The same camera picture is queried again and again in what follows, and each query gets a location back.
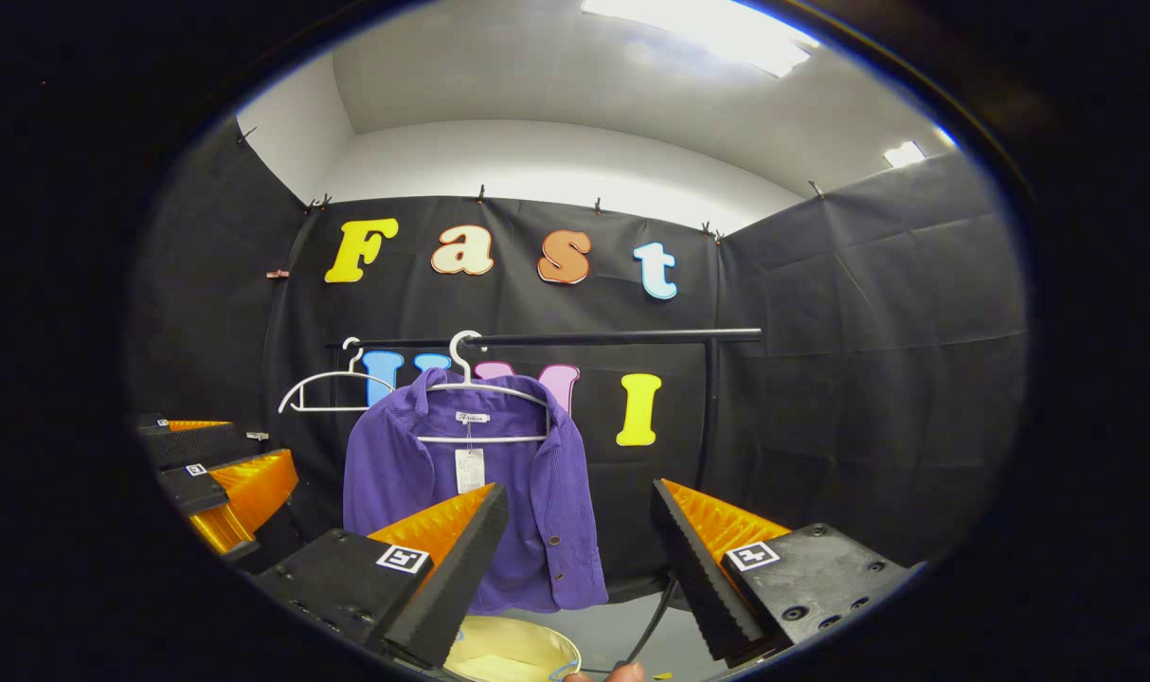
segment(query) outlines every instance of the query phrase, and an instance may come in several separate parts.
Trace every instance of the purple corduroy jacket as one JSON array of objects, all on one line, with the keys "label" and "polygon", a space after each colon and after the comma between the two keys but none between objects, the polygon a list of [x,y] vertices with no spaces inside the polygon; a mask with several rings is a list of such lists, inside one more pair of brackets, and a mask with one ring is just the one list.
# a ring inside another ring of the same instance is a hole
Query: purple corduroy jacket
[{"label": "purple corduroy jacket", "polygon": [[[483,449],[485,483],[508,497],[507,530],[483,575],[470,613],[506,608],[552,613],[605,604],[605,572],[596,541],[583,438],[545,385],[528,376],[475,380],[545,401],[490,391],[427,391],[462,377],[429,368],[411,385],[382,398],[352,428],[344,472],[344,528],[370,535],[390,523],[458,496],[459,449]],[[457,413],[485,414],[470,423],[475,437],[545,435],[545,442],[423,443],[420,436],[467,436]]]}]

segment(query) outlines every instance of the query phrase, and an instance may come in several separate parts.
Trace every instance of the black fabric backdrop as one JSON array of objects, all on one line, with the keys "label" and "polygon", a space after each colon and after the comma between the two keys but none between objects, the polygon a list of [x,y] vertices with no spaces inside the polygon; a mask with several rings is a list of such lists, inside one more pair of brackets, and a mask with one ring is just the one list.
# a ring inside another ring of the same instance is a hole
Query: black fabric backdrop
[{"label": "black fabric backdrop", "polygon": [[[346,221],[396,219],[399,232],[382,239],[376,260],[362,266],[362,279],[328,284]],[[445,229],[476,224],[492,233],[496,266],[485,275],[440,275],[432,252]],[[578,230],[592,240],[591,275],[575,285],[550,284],[537,276],[540,245],[557,229]],[[680,292],[650,297],[642,285],[632,251],[661,242],[675,255],[667,269]],[[276,415],[285,391],[299,380],[346,368],[351,352],[336,354],[327,342],[359,338],[448,338],[462,329],[481,334],[537,334],[713,327],[718,301],[718,246],[683,225],[559,204],[471,198],[400,198],[347,201],[315,212],[293,246],[290,271],[279,289],[268,336],[264,406],[271,444],[294,452],[302,490],[294,508],[314,511],[302,519],[307,535],[342,522],[342,477],[346,436],[360,413]],[[393,350],[402,355],[398,385],[419,376],[417,353],[446,348]],[[589,483],[597,514],[605,580],[615,599],[649,590],[665,568],[665,557],[650,527],[649,482],[657,476],[691,484],[702,436],[704,358],[702,346],[532,346],[493,348],[468,358],[511,362],[519,374],[536,377],[547,363],[578,367],[572,415],[589,461]],[[662,380],[654,397],[654,444],[623,449],[626,392],[621,377],[647,373]],[[337,405],[366,403],[366,383],[340,378]],[[327,385],[307,388],[308,405],[327,405]]]},{"label": "black fabric backdrop", "polygon": [[1026,283],[998,194],[958,154],[890,169],[723,238],[723,369],[706,491],[833,523],[898,562],[986,507],[1018,428]]},{"label": "black fabric backdrop", "polygon": [[[220,419],[268,431],[301,484],[306,539],[342,523],[346,436],[359,413],[276,414],[299,380],[346,368],[327,342],[481,334],[760,327],[762,344],[723,346],[718,443],[704,489],[784,526],[834,523],[900,562],[948,549],[981,512],[1015,428],[1025,376],[1025,290],[1011,225],[958,155],[879,174],[808,200],[718,246],[683,225],[540,201],[428,197],[302,207],[233,121],[204,138],[169,182],[135,268],[126,358],[135,413]],[[323,281],[340,227],[396,219],[358,283]],[[492,233],[481,276],[429,265],[443,230]],[[558,229],[591,237],[591,275],[537,276]],[[661,242],[677,297],[642,286],[635,247]],[[288,279],[264,273],[288,269]],[[419,375],[405,358],[398,385]],[[536,377],[580,368],[572,414],[589,458],[610,596],[653,590],[665,558],[647,521],[649,482],[696,475],[700,346],[492,348]],[[621,376],[647,373],[653,445],[615,442]],[[360,406],[362,381],[312,384],[310,405]],[[253,449],[260,444],[251,442]]]},{"label": "black fabric backdrop", "polygon": [[132,414],[266,431],[260,376],[277,285],[266,274],[284,267],[305,207],[237,139],[235,120],[204,133],[153,202],[130,273]]}]

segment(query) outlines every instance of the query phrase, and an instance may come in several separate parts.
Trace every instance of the price tag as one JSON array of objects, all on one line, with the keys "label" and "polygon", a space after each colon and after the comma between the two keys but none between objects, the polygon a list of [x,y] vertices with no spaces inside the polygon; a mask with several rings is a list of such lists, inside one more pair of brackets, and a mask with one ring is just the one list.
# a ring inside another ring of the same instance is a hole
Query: price tag
[{"label": "price tag", "polygon": [[459,496],[486,485],[486,469],[483,466],[483,449],[458,450],[457,458]]}]

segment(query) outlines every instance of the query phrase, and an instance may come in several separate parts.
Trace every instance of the black metal rod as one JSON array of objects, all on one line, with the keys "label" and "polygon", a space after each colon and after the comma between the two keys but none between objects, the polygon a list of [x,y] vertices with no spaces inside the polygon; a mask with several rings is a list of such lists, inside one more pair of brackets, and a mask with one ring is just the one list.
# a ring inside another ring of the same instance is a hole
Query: black metal rod
[{"label": "black metal rod", "polygon": [[692,486],[702,490],[705,482],[706,462],[710,452],[714,450],[714,438],[718,436],[718,338],[706,340],[706,404],[702,411],[702,450],[697,453],[697,477]]},{"label": "black metal rod", "polygon": [[[466,338],[463,346],[628,346],[631,344],[704,344],[719,342],[759,342],[760,329],[657,329],[650,331],[606,331],[580,334],[506,334]],[[446,348],[450,338],[382,338],[360,340],[348,348]],[[342,348],[344,344],[327,345]]]}]

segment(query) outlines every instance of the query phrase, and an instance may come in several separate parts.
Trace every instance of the clothing label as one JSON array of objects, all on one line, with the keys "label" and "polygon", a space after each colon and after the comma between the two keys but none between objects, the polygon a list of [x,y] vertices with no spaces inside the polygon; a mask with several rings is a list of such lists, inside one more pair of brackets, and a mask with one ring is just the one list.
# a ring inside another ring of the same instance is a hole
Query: clothing label
[{"label": "clothing label", "polygon": [[483,449],[458,450],[458,493],[486,485],[486,469],[483,466]]},{"label": "clothing label", "polygon": [[489,414],[458,413],[458,422],[461,423],[488,423],[491,419]]}]

